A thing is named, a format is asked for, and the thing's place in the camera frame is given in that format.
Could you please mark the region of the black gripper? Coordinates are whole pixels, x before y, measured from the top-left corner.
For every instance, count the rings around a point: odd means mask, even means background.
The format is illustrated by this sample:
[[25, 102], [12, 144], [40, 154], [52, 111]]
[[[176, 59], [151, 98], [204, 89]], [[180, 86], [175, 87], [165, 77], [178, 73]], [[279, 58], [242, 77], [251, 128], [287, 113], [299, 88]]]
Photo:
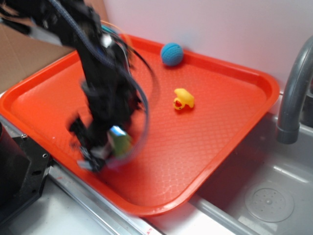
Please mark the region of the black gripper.
[[99, 172], [112, 153], [107, 132], [113, 126], [129, 129], [131, 116], [141, 103], [136, 89], [128, 81], [117, 87], [91, 88], [82, 83], [82, 90], [88, 100], [92, 122], [88, 128], [79, 115], [74, 116], [67, 130], [78, 140], [83, 159], [77, 160], [82, 169]]

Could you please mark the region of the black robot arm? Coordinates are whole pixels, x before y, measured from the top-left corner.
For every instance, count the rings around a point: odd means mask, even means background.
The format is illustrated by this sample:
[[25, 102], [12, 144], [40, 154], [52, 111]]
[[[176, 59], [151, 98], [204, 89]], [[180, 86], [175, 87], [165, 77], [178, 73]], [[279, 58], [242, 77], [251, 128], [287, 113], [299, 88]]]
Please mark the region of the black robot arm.
[[89, 126], [80, 117], [69, 126], [79, 141], [80, 167], [99, 172], [140, 152], [146, 133], [136, 144], [115, 143], [112, 134], [128, 140], [132, 115], [138, 109], [148, 112], [148, 100], [131, 75], [130, 47], [103, 29], [92, 7], [82, 0], [3, 0], [0, 21], [31, 38], [77, 51], [85, 76], [81, 88], [92, 116]]

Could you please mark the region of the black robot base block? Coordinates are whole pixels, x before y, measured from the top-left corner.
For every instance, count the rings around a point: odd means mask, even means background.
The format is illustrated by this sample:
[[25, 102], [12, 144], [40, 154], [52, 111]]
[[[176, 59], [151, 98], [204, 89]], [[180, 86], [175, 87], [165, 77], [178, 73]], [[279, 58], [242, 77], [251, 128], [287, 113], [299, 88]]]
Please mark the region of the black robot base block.
[[50, 163], [50, 154], [32, 138], [12, 137], [0, 125], [1, 224], [41, 197]]

